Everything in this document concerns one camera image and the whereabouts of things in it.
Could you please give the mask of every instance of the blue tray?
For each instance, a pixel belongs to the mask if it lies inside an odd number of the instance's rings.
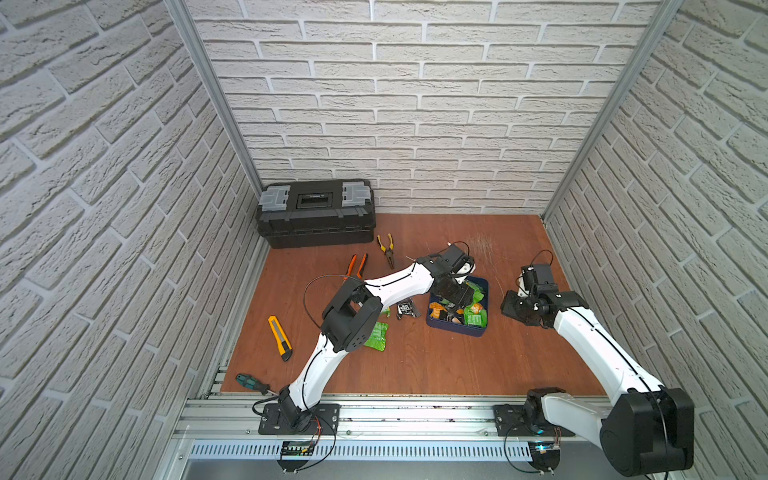
[[[485,296],[482,300],[480,300],[480,305],[487,311],[488,310],[488,281],[484,278],[480,278],[479,276],[468,276],[467,280],[470,282],[476,283],[480,288],[482,288],[485,291]],[[432,302],[439,302],[440,299],[434,295],[429,296],[429,303]],[[462,335],[470,335],[470,336],[482,336],[483,333],[488,329],[486,326],[485,328],[481,328],[479,326],[474,325],[462,325],[460,323],[453,323],[453,322],[446,322],[445,320],[438,320],[432,318],[432,309],[427,309],[427,325],[431,326],[432,328],[440,329],[440,330],[448,330],[449,332],[454,333],[461,333]]]

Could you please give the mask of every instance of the black toolbox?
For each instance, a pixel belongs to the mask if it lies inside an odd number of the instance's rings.
[[[257,230],[272,248],[373,242],[376,212],[368,180],[271,184],[256,210]]]

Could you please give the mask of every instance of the green snack packet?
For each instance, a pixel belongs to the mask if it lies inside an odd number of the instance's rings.
[[[482,300],[483,298],[485,298],[485,294],[483,293],[482,288],[480,288],[480,286],[477,283],[472,282],[471,280],[464,280],[464,283],[466,285],[469,285],[475,291],[472,294],[472,302],[469,305],[474,305],[480,300]]]
[[[383,352],[384,347],[386,347],[386,330],[388,328],[389,325],[386,323],[376,322],[376,325],[373,326],[371,336],[366,341],[366,346]]]
[[[485,309],[480,310],[480,313],[465,312],[464,323],[465,325],[473,325],[480,328],[485,328],[488,326],[488,312]]]

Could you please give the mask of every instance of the wooden floor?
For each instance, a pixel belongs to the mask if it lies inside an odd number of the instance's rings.
[[[328,382],[327,393],[416,393],[438,395],[524,395],[529,389],[559,386],[573,395],[604,395],[592,372],[554,330],[523,326],[501,314],[506,290],[516,290],[520,267],[551,244],[536,216],[395,215],[376,216],[376,233],[395,239],[395,267],[411,258],[436,252],[446,242],[464,240],[475,258],[475,276],[490,282],[488,329],[480,338],[427,327],[428,295],[416,297],[422,318],[394,315],[384,352],[363,347],[344,359]],[[224,379],[224,392],[246,392],[235,381],[248,373],[273,390],[290,384],[301,372],[317,342],[318,330],[304,313],[302,293],[313,278],[345,273],[352,253],[369,254],[363,278],[391,273],[376,242],[300,249],[271,250],[248,310],[243,331]],[[543,253],[538,261],[549,261]],[[557,259],[555,281],[568,285]],[[316,281],[306,303],[320,314],[343,279]],[[293,358],[283,362],[267,317],[275,315],[293,345]]]

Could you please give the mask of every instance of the orange-handled pliers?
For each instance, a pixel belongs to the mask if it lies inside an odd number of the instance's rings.
[[[357,273],[355,276],[362,280],[362,269],[366,268],[366,261],[368,260],[368,254],[364,253],[362,255],[362,259],[360,260],[360,267],[357,269]],[[349,266],[346,268],[346,275],[352,276],[352,270],[355,267],[355,262],[357,261],[357,255],[352,255],[352,259],[349,261]]]

